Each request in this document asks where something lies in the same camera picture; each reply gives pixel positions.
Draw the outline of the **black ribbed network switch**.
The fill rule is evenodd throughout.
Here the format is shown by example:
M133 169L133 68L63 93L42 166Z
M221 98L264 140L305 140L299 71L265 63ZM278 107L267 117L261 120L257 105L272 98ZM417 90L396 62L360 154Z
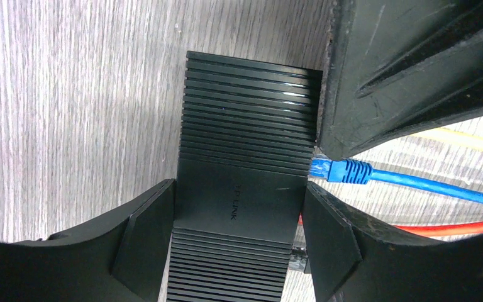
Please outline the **black ribbed network switch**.
M189 51L168 301L280 301L322 73Z

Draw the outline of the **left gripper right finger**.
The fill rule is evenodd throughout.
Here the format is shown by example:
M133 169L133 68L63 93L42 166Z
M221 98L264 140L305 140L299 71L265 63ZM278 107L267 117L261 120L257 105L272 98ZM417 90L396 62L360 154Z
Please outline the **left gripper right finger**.
M415 235L313 182L302 219L317 301L483 301L483 234Z

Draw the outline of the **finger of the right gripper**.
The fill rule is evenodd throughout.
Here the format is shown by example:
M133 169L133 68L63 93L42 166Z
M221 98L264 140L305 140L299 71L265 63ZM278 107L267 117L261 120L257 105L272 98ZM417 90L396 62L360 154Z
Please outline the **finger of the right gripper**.
M337 1L330 30L329 158L483 116L483 1Z

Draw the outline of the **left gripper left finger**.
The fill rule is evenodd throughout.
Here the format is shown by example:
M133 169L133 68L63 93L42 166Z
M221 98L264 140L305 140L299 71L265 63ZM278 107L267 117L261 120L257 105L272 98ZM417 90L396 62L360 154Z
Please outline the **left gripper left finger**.
M0 301L156 301L175 181L46 240L0 242Z

